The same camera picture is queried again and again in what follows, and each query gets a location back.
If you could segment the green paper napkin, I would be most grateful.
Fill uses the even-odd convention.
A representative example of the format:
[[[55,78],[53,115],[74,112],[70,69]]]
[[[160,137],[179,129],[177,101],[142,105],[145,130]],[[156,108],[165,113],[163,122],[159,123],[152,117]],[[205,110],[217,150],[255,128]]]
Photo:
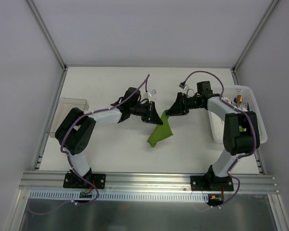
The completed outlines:
[[[147,139],[147,143],[150,144],[151,148],[155,148],[158,142],[163,141],[173,135],[173,132],[169,125],[169,116],[166,115],[166,113],[167,110],[165,110],[161,116],[163,125],[157,125]]]

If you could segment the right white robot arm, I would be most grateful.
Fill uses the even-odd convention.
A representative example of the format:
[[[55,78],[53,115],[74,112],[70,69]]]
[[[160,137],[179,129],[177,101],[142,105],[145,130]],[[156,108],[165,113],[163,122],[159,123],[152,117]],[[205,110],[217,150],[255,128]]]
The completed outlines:
[[[192,97],[179,92],[166,115],[183,116],[191,109],[200,108],[216,114],[224,122],[224,150],[204,176],[191,181],[191,187],[206,191],[232,191],[231,171],[240,159],[252,155],[260,145],[257,115],[223,100],[221,93],[213,93],[209,81],[197,83],[197,92]]]

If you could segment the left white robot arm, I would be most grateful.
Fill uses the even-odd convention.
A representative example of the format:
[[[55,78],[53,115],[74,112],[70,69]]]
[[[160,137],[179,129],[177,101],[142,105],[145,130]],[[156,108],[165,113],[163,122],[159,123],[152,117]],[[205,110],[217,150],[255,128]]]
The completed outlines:
[[[139,89],[130,87],[124,96],[120,97],[109,108],[86,113],[78,108],[72,108],[55,132],[55,138],[60,144],[60,150],[66,154],[70,171],[66,173],[64,188],[88,189],[92,186],[103,188],[93,175],[87,159],[82,152],[89,144],[93,131],[102,126],[121,123],[131,115],[139,116],[145,123],[163,125],[155,103],[148,99],[140,100]]]

